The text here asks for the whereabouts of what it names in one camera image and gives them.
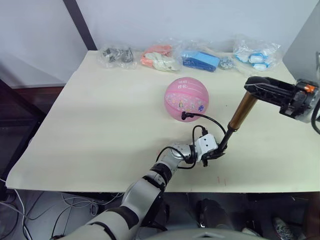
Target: white cable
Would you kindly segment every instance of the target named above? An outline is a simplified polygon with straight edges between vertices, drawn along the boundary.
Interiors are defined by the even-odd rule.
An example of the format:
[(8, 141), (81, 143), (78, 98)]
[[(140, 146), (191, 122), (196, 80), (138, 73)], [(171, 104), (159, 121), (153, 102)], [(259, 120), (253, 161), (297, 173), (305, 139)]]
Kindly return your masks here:
[(114, 201), (116, 198), (120, 198), (123, 194), (124, 194), (124, 193), (118, 192), (118, 193), (115, 195), (115, 197), (112, 198), (110, 201), (108, 201), (108, 202), (106, 202), (106, 203), (97, 203), (97, 202), (96, 202), (96, 203), (97, 203), (98, 205), (104, 206), (104, 205), (107, 205), (107, 204), (111, 203), (111, 202)]
[(26, 235), (28, 237), (29, 240), (32, 240), (32, 237), (31, 237), (31, 234), (30, 232), (28, 231), (28, 229), (25, 227), (25, 215), (26, 215), (26, 210), (25, 210), (25, 205), (24, 203), (22, 202), (22, 199), (20, 197), (20, 194), (18, 193), (18, 191), (16, 189), (13, 189), (21, 203), (21, 206), (22, 206), (22, 212), (23, 212), (23, 215), (22, 215), (22, 221), (21, 221), (21, 225), (22, 225), (22, 229), (23, 231), (26, 232)]
[(112, 195), (112, 193), (111, 193), (111, 196), (112, 197), (117, 197), (117, 198), (120, 198), (120, 197), (122, 197), (125, 193), (123, 192), (123, 193), (120, 193), (120, 192), (113, 192), (113, 193), (116, 193), (116, 195), (114, 196), (114, 195)]
[(5, 202), (0, 201), (0, 205), (4, 205), (4, 206), (10, 208), (10, 209), (12, 209), (13, 211), (17, 212), (18, 214), (20, 214), (20, 215), (22, 215), (22, 216), (24, 215), (21, 211), (15, 209), (13, 206), (11, 206), (11, 205), (9, 205), (9, 204), (6, 204)]
[[(87, 201), (89, 201), (88, 199), (84, 198), (84, 197), (79, 197), (79, 196), (73, 196), (73, 197), (68, 197), (68, 198), (65, 198), (64, 200), (70, 200), (70, 199), (85, 199)], [(41, 214), (39, 214), (38, 216), (36, 217), (28, 217), (29, 220), (36, 220), (38, 219), (39, 217), (41, 217), (43, 214), (45, 214), (47, 211), (49, 211), (50, 209), (52, 209), (55, 205), (57, 205), (59, 202), (61, 202), (62, 200), (56, 202), (55, 204), (51, 205), (50, 207), (48, 207), (45, 211), (43, 211)]]
[(98, 212), (98, 207), (97, 207), (97, 204), (93, 201), (93, 200), (87, 200), (87, 201), (82, 201), (82, 202), (77, 202), (76, 204), (79, 204), (79, 203), (88, 203), (86, 205), (83, 205), (83, 206), (72, 206), (70, 203), (68, 203), (66, 200), (65, 200), (65, 197), (64, 197), (64, 194), (61, 193), (61, 197), (63, 199), (63, 202), (67, 205), (67, 206), (70, 206), (70, 207), (73, 207), (73, 208), (77, 208), (77, 209), (81, 209), (81, 208), (84, 208), (84, 207), (87, 207), (90, 205), (90, 214), (91, 216), (96, 216), (97, 215), (97, 212)]
[(21, 197), (20, 197), (18, 191), (15, 190), (15, 189), (13, 189), (13, 190), (15, 191), (16, 195), (18, 196), (18, 199), (19, 199), (19, 201), (20, 201), (20, 203), (21, 203), (21, 206), (22, 206), (23, 215), (22, 215), (22, 222), (21, 222), (21, 224), (22, 224), (22, 227), (23, 227), (23, 226), (24, 226), (24, 221), (25, 221), (25, 214), (26, 214), (25, 206), (24, 206), (24, 203), (23, 203), (22, 200), (21, 200)]

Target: white wall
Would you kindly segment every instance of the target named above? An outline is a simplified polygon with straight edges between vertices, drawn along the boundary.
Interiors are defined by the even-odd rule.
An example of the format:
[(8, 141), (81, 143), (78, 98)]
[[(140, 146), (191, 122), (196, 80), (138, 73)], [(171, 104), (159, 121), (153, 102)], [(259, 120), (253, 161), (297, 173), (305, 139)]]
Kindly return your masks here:
[(320, 51), (320, 3), (316, 5), (286, 52), (283, 62), (295, 79), (318, 81), (316, 78), (317, 51)]
[[(224, 51), (238, 33), (286, 51), (317, 1), (77, 0), (98, 48), (175, 37), (211, 40)], [(62, 0), (0, 0), (0, 78), (10, 86), (63, 85), (86, 51)]]
[(62, 0), (0, 0), (0, 79), (61, 86), (87, 52)]
[(318, 0), (77, 0), (100, 48), (107, 41), (145, 47), (165, 37), (205, 39), (230, 51), (235, 34), (287, 51)]

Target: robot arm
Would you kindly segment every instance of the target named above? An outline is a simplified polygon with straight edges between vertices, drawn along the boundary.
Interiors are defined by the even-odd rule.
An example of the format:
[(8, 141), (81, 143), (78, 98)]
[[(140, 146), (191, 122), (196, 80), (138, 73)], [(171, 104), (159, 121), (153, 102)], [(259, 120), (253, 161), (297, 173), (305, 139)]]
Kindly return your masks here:
[[(282, 115), (305, 123), (311, 122), (314, 130), (320, 134), (320, 129), (316, 126), (316, 121), (320, 122), (320, 88), (317, 83), (300, 79), (294, 85), (270, 77), (252, 76), (247, 79), (244, 88), (247, 92), (233, 114), (218, 148), (202, 156), (205, 167), (208, 160), (217, 159), (224, 154), (229, 138), (240, 128), (257, 100), (279, 106)], [(192, 112), (183, 112), (181, 118), (184, 120), (194, 116), (209, 118)]]
[(165, 188), (179, 164), (195, 163), (217, 148), (211, 134), (195, 145), (175, 144), (164, 157), (125, 192), (120, 207), (99, 214), (64, 240), (131, 240), (140, 226), (148, 226), (158, 213)]

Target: blue object in bag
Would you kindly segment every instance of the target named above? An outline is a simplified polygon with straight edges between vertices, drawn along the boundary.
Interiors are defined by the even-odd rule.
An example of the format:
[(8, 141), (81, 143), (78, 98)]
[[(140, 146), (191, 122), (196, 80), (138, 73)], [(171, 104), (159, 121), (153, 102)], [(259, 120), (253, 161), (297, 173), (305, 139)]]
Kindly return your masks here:
[(220, 62), (220, 58), (202, 51), (186, 50), (181, 53), (181, 57), (184, 66), (209, 72), (214, 72)]

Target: sneaker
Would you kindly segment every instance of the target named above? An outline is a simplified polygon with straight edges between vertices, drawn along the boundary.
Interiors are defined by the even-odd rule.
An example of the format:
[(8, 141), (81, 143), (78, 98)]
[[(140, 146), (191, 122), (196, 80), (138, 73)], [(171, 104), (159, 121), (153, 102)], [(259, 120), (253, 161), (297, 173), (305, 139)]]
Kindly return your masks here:
[(296, 240), (289, 226), (279, 217), (272, 220), (274, 230), (281, 240)]

